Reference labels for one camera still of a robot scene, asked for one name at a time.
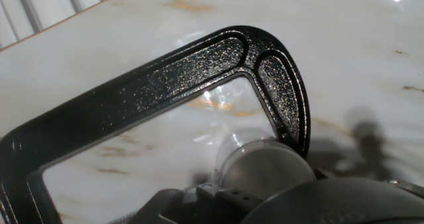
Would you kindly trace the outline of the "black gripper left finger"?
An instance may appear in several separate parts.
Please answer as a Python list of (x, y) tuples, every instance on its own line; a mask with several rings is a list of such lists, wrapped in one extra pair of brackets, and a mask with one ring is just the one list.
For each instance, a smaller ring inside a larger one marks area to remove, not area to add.
[(238, 188), (205, 183), (156, 193), (128, 224), (238, 224), (262, 199)]

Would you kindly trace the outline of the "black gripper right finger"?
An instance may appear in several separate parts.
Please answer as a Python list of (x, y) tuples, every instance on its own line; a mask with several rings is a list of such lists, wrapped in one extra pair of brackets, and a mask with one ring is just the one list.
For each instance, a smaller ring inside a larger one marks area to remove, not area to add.
[[(352, 178), (352, 176), (341, 174), (340, 172), (332, 172), (324, 168), (314, 169), (314, 175), (318, 180), (329, 179), (329, 178)], [(423, 198), (423, 186), (419, 186), (417, 184), (407, 182), (405, 180), (399, 180), (399, 179), (393, 179), (393, 178), (390, 178), (387, 180), (378, 180), (378, 181), (390, 184), (397, 188), (403, 189), (415, 196)]]

